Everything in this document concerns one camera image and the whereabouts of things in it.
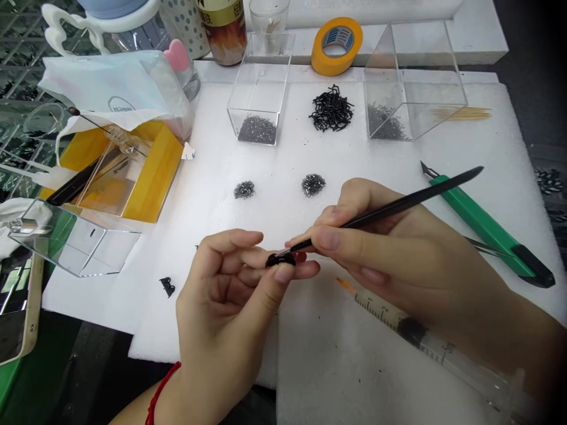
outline yellow masking tape roll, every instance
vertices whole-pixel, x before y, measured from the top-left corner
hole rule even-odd
[[[323,52],[328,45],[340,45],[346,53],[329,57]],[[311,66],[324,76],[332,77],[345,72],[354,61],[362,45],[362,28],[351,18],[335,18],[321,27],[311,53]]]

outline hand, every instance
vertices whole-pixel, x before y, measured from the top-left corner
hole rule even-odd
[[[305,253],[295,255],[296,267],[265,269],[272,252],[255,246],[262,238],[228,230],[206,237],[195,254],[177,299],[183,423],[217,424],[246,395],[290,280],[319,272]]]
[[[337,228],[401,196],[369,180],[349,180],[337,205],[286,246],[311,238],[311,250],[368,290],[497,370],[524,368],[528,389],[541,393],[549,378],[543,369],[549,372],[550,356],[561,352],[554,344],[565,330],[508,289],[465,238],[422,205],[361,230]]]

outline bundle of toothpicks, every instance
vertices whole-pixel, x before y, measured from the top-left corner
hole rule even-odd
[[[448,121],[465,121],[465,120],[483,120],[492,117],[490,108],[467,106],[462,108],[459,112],[451,115],[454,109],[450,107],[441,106],[434,110],[434,115],[438,120]]]

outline right hand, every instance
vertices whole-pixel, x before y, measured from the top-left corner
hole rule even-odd
[[[312,251],[335,260],[368,290],[464,352],[505,367],[494,350],[515,335],[521,297],[463,236],[423,205],[361,230],[338,228],[402,196],[373,181],[351,179],[337,205],[286,246],[311,238]]]

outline green utility knife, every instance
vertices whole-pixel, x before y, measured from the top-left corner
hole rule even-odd
[[[449,180],[446,175],[439,175],[439,173],[427,167],[423,162],[421,163],[421,168],[423,173],[431,178],[429,180],[431,185]],[[528,248],[518,243],[465,191],[461,188],[454,188],[442,193],[441,196],[480,239],[495,250],[502,261],[515,274],[537,287],[549,288],[555,285],[555,278],[551,270],[532,254]]]

